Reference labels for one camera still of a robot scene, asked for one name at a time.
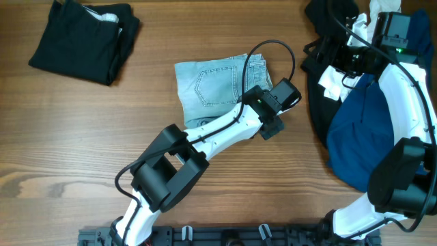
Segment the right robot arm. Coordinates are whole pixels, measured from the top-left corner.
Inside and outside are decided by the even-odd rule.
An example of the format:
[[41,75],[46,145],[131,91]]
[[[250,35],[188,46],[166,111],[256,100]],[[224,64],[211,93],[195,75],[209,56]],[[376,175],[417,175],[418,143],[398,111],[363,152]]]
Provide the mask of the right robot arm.
[[354,244],[389,223],[436,214],[436,115],[427,93],[434,48],[425,12],[307,9],[318,39],[305,46],[315,133],[334,174],[362,192],[330,211],[318,243]]

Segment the light blue denim shorts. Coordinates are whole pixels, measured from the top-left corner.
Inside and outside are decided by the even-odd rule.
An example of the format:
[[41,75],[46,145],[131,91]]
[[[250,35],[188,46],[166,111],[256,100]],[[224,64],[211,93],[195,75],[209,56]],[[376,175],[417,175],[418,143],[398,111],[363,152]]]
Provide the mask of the light blue denim shorts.
[[242,86],[245,90],[256,85],[272,89],[261,54],[180,62],[175,65],[175,76],[186,128],[197,128],[228,113],[240,99]]

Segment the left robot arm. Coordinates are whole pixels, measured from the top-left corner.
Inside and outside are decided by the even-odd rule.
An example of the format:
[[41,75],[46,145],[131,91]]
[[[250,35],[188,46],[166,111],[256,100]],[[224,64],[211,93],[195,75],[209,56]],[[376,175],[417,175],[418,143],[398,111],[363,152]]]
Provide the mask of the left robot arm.
[[226,148],[260,134],[283,130],[280,115],[302,96],[289,79],[271,90],[256,85],[225,115],[197,128],[165,127],[143,154],[115,176],[115,187],[131,198],[125,215],[111,225],[113,245],[140,245],[151,236],[160,214],[172,209],[195,186],[209,161]]

